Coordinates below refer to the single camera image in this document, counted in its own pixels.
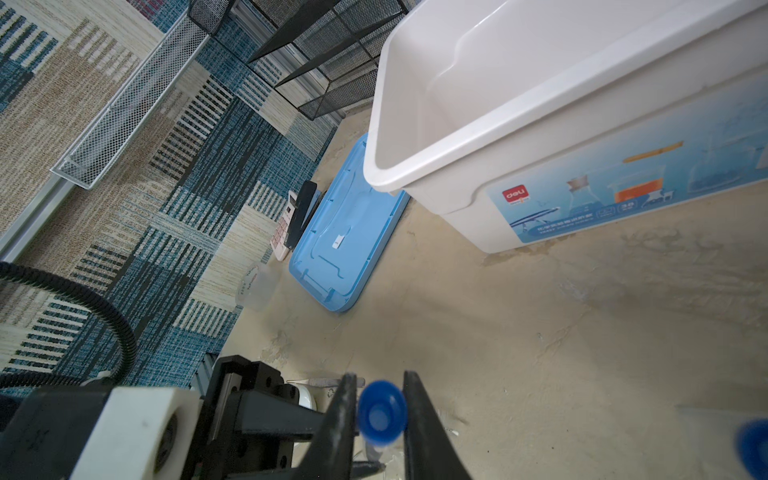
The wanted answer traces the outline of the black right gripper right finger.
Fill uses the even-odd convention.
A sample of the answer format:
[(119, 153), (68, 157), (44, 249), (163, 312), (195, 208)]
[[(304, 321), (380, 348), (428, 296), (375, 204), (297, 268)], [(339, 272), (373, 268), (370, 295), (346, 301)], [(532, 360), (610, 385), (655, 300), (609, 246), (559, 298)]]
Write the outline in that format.
[(407, 479), (470, 479), (415, 371), (404, 372), (402, 389), (407, 406), (404, 431)]

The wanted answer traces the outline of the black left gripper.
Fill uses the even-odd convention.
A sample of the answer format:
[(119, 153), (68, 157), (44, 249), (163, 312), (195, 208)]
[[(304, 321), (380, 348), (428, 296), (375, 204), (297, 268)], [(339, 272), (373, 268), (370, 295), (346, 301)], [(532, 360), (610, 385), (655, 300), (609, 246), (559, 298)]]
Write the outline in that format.
[(4, 479), (291, 478), (324, 416), (262, 362), (224, 357), (206, 394), (176, 387), (42, 387), (1, 433)]

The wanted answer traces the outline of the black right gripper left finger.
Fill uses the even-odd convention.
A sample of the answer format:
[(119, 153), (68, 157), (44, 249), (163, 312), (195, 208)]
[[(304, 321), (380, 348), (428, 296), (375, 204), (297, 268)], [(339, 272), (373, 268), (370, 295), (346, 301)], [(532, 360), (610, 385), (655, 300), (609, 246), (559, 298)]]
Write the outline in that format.
[(345, 373), (294, 479), (350, 479), (356, 428), (357, 376)]

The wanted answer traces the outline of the test tube blue cap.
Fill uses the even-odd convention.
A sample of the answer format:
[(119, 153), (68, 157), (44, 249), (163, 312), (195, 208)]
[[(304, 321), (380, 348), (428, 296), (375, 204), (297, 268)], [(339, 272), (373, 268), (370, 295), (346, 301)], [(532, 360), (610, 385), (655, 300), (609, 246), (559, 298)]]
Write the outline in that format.
[(395, 384), (377, 380), (363, 389), (357, 406), (357, 426), (365, 458), (387, 463), (402, 444), (408, 423), (404, 394)]
[(767, 420), (757, 419), (738, 431), (735, 446), (738, 458), (752, 479), (767, 480)]

